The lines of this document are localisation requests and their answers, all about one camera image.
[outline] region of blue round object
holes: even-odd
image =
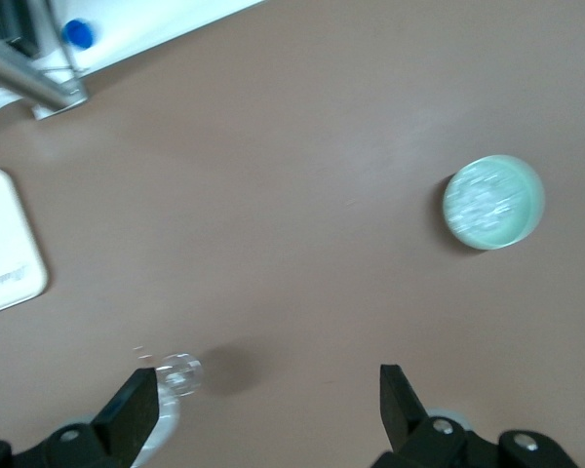
[[[62,38],[65,42],[81,49],[89,49],[94,45],[94,32],[82,19],[73,19],[62,29]]]

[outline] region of metal pole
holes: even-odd
[[[22,54],[0,41],[0,86],[52,110],[87,100],[78,82],[57,83],[32,67]]]

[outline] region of silver bolt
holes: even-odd
[[[452,426],[445,419],[436,419],[435,421],[433,421],[433,428],[436,431],[442,432],[445,435],[452,434]]]
[[[516,434],[514,436],[514,442],[528,451],[536,451],[538,449],[537,442],[531,436],[527,434]]]
[[[60,435],[61,442],[71,442],[76,439],[80,433],[75,429],[71,429],[70,431],[65,431]]]

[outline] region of screw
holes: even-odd
[[[538,449],[537,442],[531,436],[527,434],[516,434],[514,436],[514,442],[528,451],[536,451]]]
[[[433,428],[436,431],[442,432],[445,435],[452,434],[452,426],[445,419],[436,419],[435,421],[433,421]]]
[[[71,429],[70,431],[65,431],[60,435],[61,442],[71,442],[76,439],[80,433],[75,429]]]

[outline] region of beige tabletop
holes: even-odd
[[[133,348],[201,358],[154,467],[368,467],[378,370],[585,467],[585,0],[272,0],[0,111],[52,281],[0,312],[0,438],[94,413]],[[447,177],[513,154],[545,216],[476,253]]]

